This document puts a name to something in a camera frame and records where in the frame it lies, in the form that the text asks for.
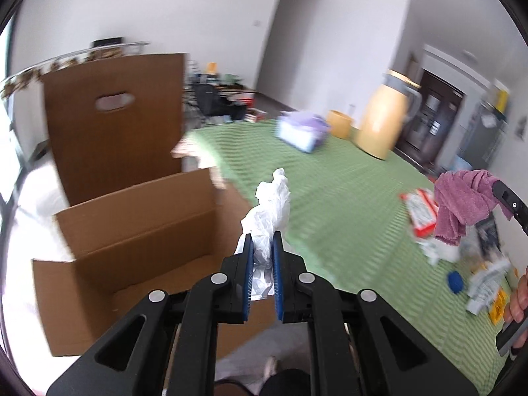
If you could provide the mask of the person's right hand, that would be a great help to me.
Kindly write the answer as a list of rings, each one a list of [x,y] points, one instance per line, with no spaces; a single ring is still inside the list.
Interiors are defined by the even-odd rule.
[[[527,272],[521,276],[517,288],[511,293],[510,300],[504,310],[504,321],[522,323],[528,306]]]

